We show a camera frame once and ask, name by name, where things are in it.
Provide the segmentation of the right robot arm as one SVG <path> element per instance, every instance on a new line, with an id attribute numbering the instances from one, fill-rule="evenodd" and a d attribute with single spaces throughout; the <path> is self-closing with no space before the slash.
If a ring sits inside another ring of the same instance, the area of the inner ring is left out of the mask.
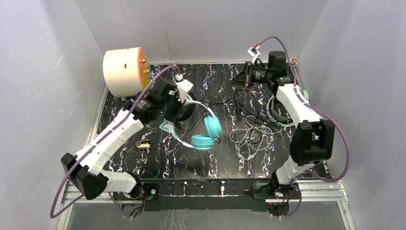
<path id="1" fill-rule="evenodd" d="M 265 190 L 275 198 L 283 198 L 293 188 L 298 176 L 331 158 L 335 126 L 309 107 L 285 52 L 271 51 L 266 66 L 255 60 L 247 61 L 242 71 L 231 80 L 232 85 L 245 88 L 254 83 L 267 85 L 295 126 L 290 156 L 272 174 L 267 185 L 254 190 L 256 193 Z"/>

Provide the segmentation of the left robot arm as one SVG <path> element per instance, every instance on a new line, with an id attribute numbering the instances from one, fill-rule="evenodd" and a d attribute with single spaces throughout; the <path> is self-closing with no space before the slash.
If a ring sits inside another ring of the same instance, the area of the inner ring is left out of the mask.
<path id="1" fill-rule="evenodd" d="M 61 158 L 69 181 L 87 200 L 95 199 L 104 192 L 124 193 L 130 199 L 140 198 L 143 187 L 138 176 L 131 172 L 107 171 L 104 165 L 149 122 L 159 117 L 176 119 L 192 89 L 193 84 L 188 80 L 173 83 L 159 78 L 151 89 L 145 88 L 137 99 L 131 98 L 89 145 Z"/>

